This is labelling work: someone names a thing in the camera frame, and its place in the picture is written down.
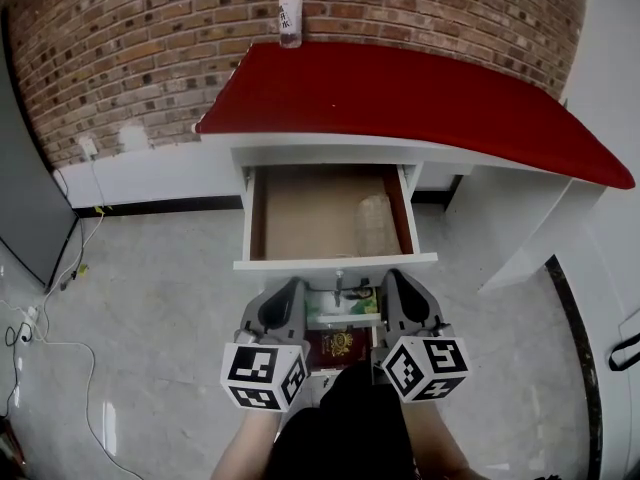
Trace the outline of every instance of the white cable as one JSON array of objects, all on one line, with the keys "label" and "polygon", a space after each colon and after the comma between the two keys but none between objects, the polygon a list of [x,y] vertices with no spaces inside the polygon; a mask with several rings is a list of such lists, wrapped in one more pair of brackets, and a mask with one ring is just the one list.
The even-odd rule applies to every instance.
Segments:
[{"label": "white cable", "polygon": [[46,339],[42,338],[41,340],[43,343],[45,343],[46,345],[73,345],[73,346],[80,346],[80,347],[84,347],[86,348],[89,353],[91,354],[91,371],[89,372],[89,379],[87,380],[87,392],[86,392],[86,397],[85,397],[85,411],[84,411],[84,415],[85,418],[87,420],[87,426],[89,427],[89,431],[91,432],[91,435],[93,436],[93,438],[96,440],[96,443],[98,443],[98,446],[100,446],[100,449],[102,450],[102,452],[105,454],[105,456],[107,457],[107,459],[109,459],[111,461],[111,463],[117,467],[120,471],[124,471],[125,473],[129,473],[131,476],[134,476],[136,478],[138,478],[139,480],[144,480],[144,478],[142,478],[140,475],[138,475],[137,473],[134,473],[133,471],[121,466],[120,464],[118,464],[112,457],[111,455],[109,455],[109,452],[107,452],[107,449],[103,446],[102,442],[100,441],[100,439],[98,438],[98,436],[96,435],[96,433],[93,430],[93,427],[91,426],[91,422],[89,421],[89,390],[91,388],[91,379],[93,378],[93,372],[96,368],[96,354],[93,351],[93,349],[87,345],[86,343],[81,343],[79,341],[70,341],[70,342],[65,342],[65,341],[61,341],[61,342],[51,342],[51,341],[47,341]]},{"label": "white cable", "polygon": [[20,311],[20,313],[22,313],[22,316],[24,316],[24,317],[25,317],[25,319],[26,319],[26,318],[28,318],[27,312],[26,312],[24,309],[22,309],[21,307],[16,306],[16,307],[14,308],[14,307],[13,307],[11,304],[9,304],[6,300],[2,300],[2,299],[0,299],[0,304],[4,304],[5,306],[7,306],[7,308],[8,308],[10,311]]},{"label": "white cable", "polygon": [[[102,189],[100,188],[100,183],[98,182],[98,178],[96,177],[96,173],[93,170],[93,162],[91,162],[91,172],[93,173],[93,177],[96,180],[96,185],[98,187],[98,191],[100,192],[100,197],[102,199],[102,206],[105,206],[105,202],[104,202],[104,195],[102,193]],[[93,228],[93,231],[89,234],[89,236],[87,237],[87,239],[84,241],[84,243],[82,244],[82,247],[80,248],[80,254],[82,253],[82,249],[84,249],[86,247],[86,245],[89,243],[89,240],[91,240],[91,238],[93,237],[93,235],[95,235],[96,231],[98,231],[98,228],[100,227],[100,224],[102,224],[102,221],[104,220],[104,213],[100,216],[100,220],[98,221],[98,224],[96,224],[96,227]],[[91,354],[91,371],[89,372],[89,379],[87,380],[87,391],[86,391],[86,396],[85,396],[85,418],[87,420],[87,426],[89,427],[89,431],[91,432],[91,435],[93,436],[93,438],[96,440],[96,443],[98,443],[98,446],[100,446],[100,449],[102,450],[102,452],[105,454],[105,456],[107,457],[107,459],[109,459],[109,461],[111,461],[111,463],[117,467],[120,471],[124,471],[125,473],[129,473],[131,476],[134,476],[136,478],[138,478],[139,480],[144,480],[140,475],[138,475],[137,473],[134,473],[133,471],[122,467],[120,464],[118,464],[112,457],[111,455],[109,455],[109,452],[107,452],[107,449],[103,446],[102,442],[100,441],[100,439],[98,438],[98,436],[96,435],[96,433],[93,430],[93,427],[91,426],[91,422],[89,421],[89,390],[91,389],[91,379],[93,378],[93,373],[95,371],[95,367],[96,367],[96,354],[93,351],[93,349],[87,345],[86,343],[82,343],[79,341],[69,341],[69,342],[51,342],[51,341],[47,341],[47,335],[49,334],[49,315],[47,315],[47,310],[46,310],[46,304],[47,304],[47,300],[49,299],[49,296],[53,293],[53,291],[57,288],[58,284],[60,283],[60,280],[62,279],[62,277],[73,268],[73,266],[78,262],[78,260],[80,259],[80,254],[78,254],[78,256],[76,257],[76,259],[73,261],[73,263],[71,263],[71,265],[69,265],[69,267],[58,276],[58,280],[55,282],[55,284],[53,285],[53,287],[51,288],[51,290],[49,290],[49,293],[47,293],[47,295],[45,296],[43,302],[42,302],[42,312],[45,314],[46,318],[47,318],[47,330],[45,331],[44,335],[42,335],[40,333],[40,329],[38,329],[37,326],[34,326],[34,329],[36,331],[36,334],[38,334],[39,339],[35,338],[36,341],[41,341],[42,343],[44,343],[45,345],[67,345],[67,346],[80,346],[80,347],[84,347],[86,348],[89,353]]]},{"label": "white cable", "polygon": [[[96,187],[98,187],[98,192],[100,193],[100,199],[102,201],[102,208],[104,208],[106,206],[105,200],[104,200],[104,194],[102,192],[102,188],[100,187],[100,182],[98,181],[98,177],[96,176],[96,171],[93,167],[93,160],[89,163],[89,167],[91,168],[91,174],[93,174],[93,179],[96,182]],[[47,336],[49,335],[49,315],[47,314],[47,300],[49,300],[49,297],[51,296],[51,294],[55,291],[55,289],[58,287],[58,285],[60,284],[60,281],[62,280],[62,278],[64,277],[64,275],[69,272],[69,270],[71,270],[74,265],[78,262],[78,260],[80,259],[80,256],[82,255],[82,251],[84,250],[84,248],[87,246],[87,244],[89,243],[89,240],[91,240],[91,238],[93,237],[93,235],[95,234],[96,231],[98,231],[98,228],[100,227],[100,224],[102,224],[102,221],[104,220],[104,213],[102,213],[100,215],[100,220],[98,221],[98,224],[96,225],[95,228],[93,228],[93,231],[89,234],[89,236],[87,237],[87,239],[84,241],[84,243],[81,245],[80,247],[80,252],[78,253],[78,255],[76,256],[76,258],[73,260],[73,262],[64,270],[64,272],[62,272],[62,274],[60,274],[58,276],[57,281],[53,284],[53,286],[51,287],[51,289],[49,290],[49,292],[45,295],[44,300],[42,301],[42,312],[44,313],[45,319],[47,321],[47,329],[44,331],[44,335],[42,335],[40,333],[40,330],[38,329],[38,326],[35,325],[34,327],[36,328],[37,334],[41,337],[41,339],[35,338],[36,341],[44,341],[46,340]]]},{"label": "white cable", "polygon": [[104,220],[104,213],[100,216],[100,220],[98,221],[98,224],[96,224],[96,227],[93,228],[93,231],[91,231],[91,234],[87,237],[87,239],[84,241],[84,243],[82,244],[82,246],[80,247],[80,252],[78,253],[78,255],[75,257],[75,259],[73,260],[73,262],[71,262],[71,264],[64,270],[64,272],[62,272],[62,274],[60,274],[58,276],[57,281],[53,284],[53,286],[51,287],[51,289],[49,290],[49,293],[47,293],[44,297],[44,300],[42,301],[42,313],[44,314],[46,320],[47,320],[47,329],[44,332],[44,335],[42,335],[40,333],[40,330],[38,329],[38,326],[35,325],[36,328],[36,332],[39,336],[41,336],[41,339],[36,338],[36,341],[44,341],[47,337],[47,335],[49,334],[49,315],[47,314],[47,301],[49,300],[49,297],[51,296],[51,294],[54,292],[54,290],[58,287],[58,285],[60,284],[60,281],[62,280],[62,278],[64,277],[64,275],[69,272],[69,270],[71,270],[76,263],[78,263],[78,260],[80,259],[80,255],[82,254],[82,249],[84,249],[87,244],[89,243],[89,240],[91,240],[91,238],[93,237],[93,235],[96,233],[96,231],[98,231],[98,228],[100,227],[100,224],[102,224],[102,221]]}]

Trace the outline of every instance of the forearm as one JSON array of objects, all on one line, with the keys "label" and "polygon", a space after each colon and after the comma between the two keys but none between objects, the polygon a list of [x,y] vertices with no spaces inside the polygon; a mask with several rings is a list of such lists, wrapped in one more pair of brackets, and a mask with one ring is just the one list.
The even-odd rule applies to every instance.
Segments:
[{"label": "forearm", "polygon": [[423,478],[482,478],[469,469],[466,457],[434,403],[402,404],[402,415]]},{"label": "forearm", "polygon": [[211,480],[259,480],[269,463],[280,413],[247,411],[240,429],[223,453]]}]

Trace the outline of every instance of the concrete floor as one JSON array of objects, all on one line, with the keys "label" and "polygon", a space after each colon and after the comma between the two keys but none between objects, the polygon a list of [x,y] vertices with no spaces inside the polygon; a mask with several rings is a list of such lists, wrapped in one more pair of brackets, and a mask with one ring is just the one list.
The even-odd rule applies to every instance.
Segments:
[{"label": "concrete floor", "polygon": [[[422,251],[440,255],[420,280],[472,358],[473,377],[440,404],[471,465],[495,479],[586,478],[580,366],[549,276],[540,271],[478,295],[465,286],[464,254],[441,210],[414,211]],[[232,270],[242,229],[242,211],[107,218],[86,250],[87,275],[47,304],[50,341],[82,341],[95,350],[89,414],[96,433],[145,480],[207,479],[242,417],[218,382],[224,343],[258,292],[256,282]],[[63,265],[78,241],[76,233]],[[0,298],[25,307],[39,302],[11,260],[3,261]],[[0,308],[0,329],[19,321]],[[11,420],[30,478],[130,479],[85,423],[89,352],[41,343],[17,352],[21,380]],[[12,386],[11,351],[0,348],[0,403]]]}]

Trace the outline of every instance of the red countertop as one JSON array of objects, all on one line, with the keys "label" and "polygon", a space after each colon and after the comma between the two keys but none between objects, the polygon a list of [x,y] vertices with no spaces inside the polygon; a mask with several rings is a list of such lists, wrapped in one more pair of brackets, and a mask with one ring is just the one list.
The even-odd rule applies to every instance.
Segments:
[{"label": "red countertop", "polygon": [[253,45],[196,132],[422,140],[635,187],[629,170],[541,89],[466,62],[384,46]]}]

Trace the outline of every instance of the open drawer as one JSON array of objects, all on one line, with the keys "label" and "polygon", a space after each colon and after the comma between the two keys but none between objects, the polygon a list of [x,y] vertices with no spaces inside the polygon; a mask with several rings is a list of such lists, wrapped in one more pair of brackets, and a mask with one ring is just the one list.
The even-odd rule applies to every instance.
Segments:
[{"label": "open drawer", "polygon": [[[274,165],[247,175],[237,271],[265,282],[297,276],[313,289],[335,290],[379,286],[390,268],[419,271],[438,259],[420,253],[402,166]],[[385,195],[388,205],[378,208],[386,205],[386,214],[367,213]]]}]

